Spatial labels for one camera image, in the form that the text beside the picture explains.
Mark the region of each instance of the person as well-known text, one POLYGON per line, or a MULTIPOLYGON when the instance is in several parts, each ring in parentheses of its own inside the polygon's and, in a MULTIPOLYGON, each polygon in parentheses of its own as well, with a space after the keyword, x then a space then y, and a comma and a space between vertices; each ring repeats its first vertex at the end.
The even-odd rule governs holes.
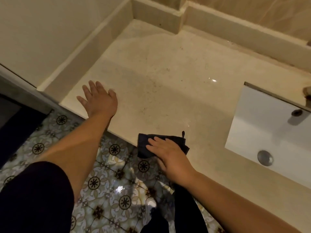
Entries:
MULTIPOLYGON (((86 99, 77 97, 89 118, 0 192, 1 232, 70 231, 74 203, 92 170, 101 136, 118 107, 113 90, 106 92, 100 82, 92 81, 89 87, 82 87, 86 99)), ((168 179, 194 196, 226 232, 299 232, 277 216, 197 172, 173 141, 154 137, 149 143, 146 148, 158 157, 158 164, 168 179)))

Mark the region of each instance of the black pants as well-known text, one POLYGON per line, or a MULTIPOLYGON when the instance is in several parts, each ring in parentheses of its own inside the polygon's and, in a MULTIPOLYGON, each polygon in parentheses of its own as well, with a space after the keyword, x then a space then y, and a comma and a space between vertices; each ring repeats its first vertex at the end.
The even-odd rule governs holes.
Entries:
MULTIPOLYGON (((175 187, 175 231, 208 233, 204 218, 191 194, 183 187, 175 187)), ((160 212, 152 215, 141 233, 169 233, 169 223, 160 212)))

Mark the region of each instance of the floral tile pattern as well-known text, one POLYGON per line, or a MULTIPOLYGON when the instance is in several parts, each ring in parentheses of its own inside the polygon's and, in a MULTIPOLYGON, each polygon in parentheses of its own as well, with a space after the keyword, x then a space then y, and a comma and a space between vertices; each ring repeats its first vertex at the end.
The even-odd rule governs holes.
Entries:
MULTIPOLYGON (((80 125, 81 118, 53 111, 0 170, 0 190, 36 157, 80 125)), ((174 187, 155 158, 140 159, 137 149, 104 133, 93 169, 74 206, 71 233, 135 233, 151 220, 158 206, 174 227, 174 187)), ((223 232, 199 204, 210 233, 223 232)))

